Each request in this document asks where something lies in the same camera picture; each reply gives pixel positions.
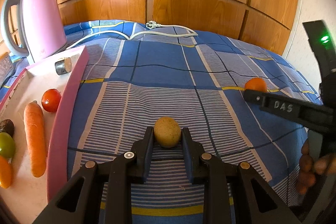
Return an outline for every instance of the yellow stripe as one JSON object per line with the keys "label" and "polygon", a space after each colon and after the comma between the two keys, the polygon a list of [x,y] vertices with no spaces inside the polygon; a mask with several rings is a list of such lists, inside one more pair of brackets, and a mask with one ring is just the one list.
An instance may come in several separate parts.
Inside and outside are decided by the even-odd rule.
{"label": "yellow stripe", "polygon": [[274,60],[273,58],[263,59],[263,58],[254,57],[254,56],[250,56],[250,55],[248,55],[248,57],[250,57],[250,58],[255,58],[255,59],[259,59],[259,60],[263,60],[263,61]]}
{"label": "yellow stripe", "polygon": [[20,58],[20,59],[18,59],[18,60],[15,60],[13,63],[16,63],[17,61],[20,61],[20,60],[22,60],[22,58]]}
{"label": "yellow stripe", "polygon": [[183,44],[179,44],[179,43],[176,43],[176,42],[165,42],[165,41],[158,41],[158,43],[167,43],[167,44],[173,44],[173,45],[181,45],[183,47],[188,47],[188,48],[193,48],[195,47],[196,45],[183,45]]}
{"label": "yellow stripe", "polygon": [[98,83],[103,82],[105,78],[96,78],[96,79],[90,79],[90,80],[81,80],[81,83]]}
{"label": "yellow stripe", "polygon": [[302,91],[302,93],[311,93],[311,94],[315,94],[314,92],[311,92],[311,91],[309,91],[309,90],[304,90],[304,91]]}
{"label": "yellow stripe", "polygon": [[[230,205],[233,205],[233,198],[229,198]],[[100,208],[105,209],[105,202],[100,203]],[[184,208],[168,208],[168,209],[147,209],[132,207],[132,214],[142,216],[187,216],[203,213],[203,205],[184,207]]]}
{"label": "yellow stripe", "polygon": [[132,21],[122,21],[122,22],[119,22],[119,23],[113,24],[113,25],[91,26],[91,28],[92,29],[94,29],[94,28],[110,28],[110,27],[115,27],[115,26],[118,26],[118,25],[126,23],[126,22],[132,22]]}
{"label": "yellow stripe", "polygon": [[[240,87],[240,86],[223,86],[222,90],[242,90],[244,91],[245,89]],[[268,92],[277,92],[279,91],[278,89],[274,89],[274,90],[267,90]]]}
{"label": "yellow stripe", "polygon": [[240,86],[224,86],[222,87],[222,90],[245,90],[245,89]]}

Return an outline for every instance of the blue checkered bedsheet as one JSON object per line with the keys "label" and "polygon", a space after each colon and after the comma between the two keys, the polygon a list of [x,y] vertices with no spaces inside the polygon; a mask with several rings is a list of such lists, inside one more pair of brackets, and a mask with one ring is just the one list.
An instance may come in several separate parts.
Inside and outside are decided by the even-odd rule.
{"label": "blue checkered bedsheet", "polygon": [[[87,34],[117,30],[128,36],[143,24],[120,20],[66,26],[68,43]],[[160,32],[186,30],[165,27]],[[117,34],[89,38],[68,142],[68,177],[88,160],[113,160],[143,137],[162,116],[189,127],[193,140],[223,161],[248,161],[288,205],[297,203],[295,180],[307,138],[299,124],[246,103],[244,84],[263,78],[272,93],[320,104],[317,92],[281,56],[211,32],[197,37]],[[17,65],[16,76],[27,65]],[[12,77],[5,86],[10,86]],[[203,187],[186,177],[181,145],[155,144],[149,177],[132,186],[133,223],[202,223]],[[104,217],[106,185],[101,203]]]}

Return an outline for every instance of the pink tray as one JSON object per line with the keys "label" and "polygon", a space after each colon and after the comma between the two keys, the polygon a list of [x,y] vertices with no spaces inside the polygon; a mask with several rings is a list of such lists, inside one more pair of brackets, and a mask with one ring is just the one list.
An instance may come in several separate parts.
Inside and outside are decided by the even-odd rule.
{"label": "pink tray", "polygon": [[[54,64],[64,57],[71,58],[72,71],[57,75]],[[21,224],[32,223],[47,201],[67,182],[71,116],[88,60],[86,46],[80,46],[30,65],[20,73],[0,103],[0,121],[11,119],[14,122],[16,143],[16,154],[11,160],[13,183],[8,189],[0,188],[0,196]],[[49,147],[47,170],[43,176],[35,178],[30,170],[23,111],[31,101],[36,100],[41,105],[43,93],[51,88],[58,89],[62,99],[56,114],[43,110],[46,147]]]}

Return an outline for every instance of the black device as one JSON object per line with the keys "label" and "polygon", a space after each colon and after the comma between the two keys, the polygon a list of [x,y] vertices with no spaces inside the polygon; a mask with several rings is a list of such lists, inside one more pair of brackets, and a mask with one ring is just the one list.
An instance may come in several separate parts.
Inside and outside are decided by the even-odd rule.
{"label": "black device", "polygon": [[[307,127],[310,156],[316,161],[336,153],[336,52],[324,21],[304,22],[303,26],[319,64],[323,105],[254,90],[246,90],[243,97],[246,102],[260,105],[262,111]],[[316,176],[316,184],[308,190],[302,205],[293,211],[303,224],[336,223],[336,196],[333,195],[336,175]]]}
{"label": "black device", "polygon": [[[232,165],[206,153],[201,143],[192,140],[188,128],[182,129],[181,141],[189,181],[204,184],[203,224],[232,223],[228,183],[236,224],[300,224],[249,163]],[[97,224],[105,182],[108,188],[104,224],[132,224],[131,183],[146,181],[153,144],[153,127],[147,127],[144,138],[113,161],[86,162],[33,224]]]}

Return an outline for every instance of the orange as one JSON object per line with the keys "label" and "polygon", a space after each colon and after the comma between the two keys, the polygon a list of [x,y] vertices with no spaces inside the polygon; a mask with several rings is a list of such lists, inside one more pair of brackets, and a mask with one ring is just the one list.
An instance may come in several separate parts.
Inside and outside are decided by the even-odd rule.
{"label": "orange", "polygon": [[257,90],[267,92],[266,82],[262,78],[252,78],[245,84],[245,90]]}
{"label": "orange", "polygon": [[0,156],[0,187],[8,188],[12,184],[12,167],[7,159]]}

